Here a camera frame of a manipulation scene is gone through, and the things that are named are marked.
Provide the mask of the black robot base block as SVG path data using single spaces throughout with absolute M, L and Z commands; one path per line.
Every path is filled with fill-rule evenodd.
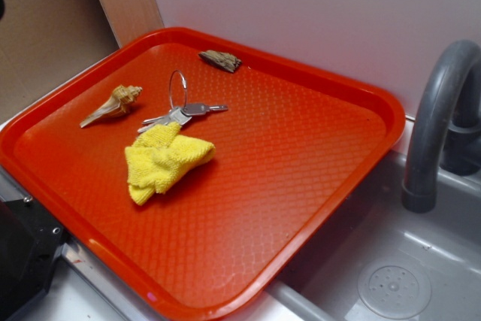
M 1 203 L 1 319 L 16 320 L 50 291 L 67 238 L 31 196 Z

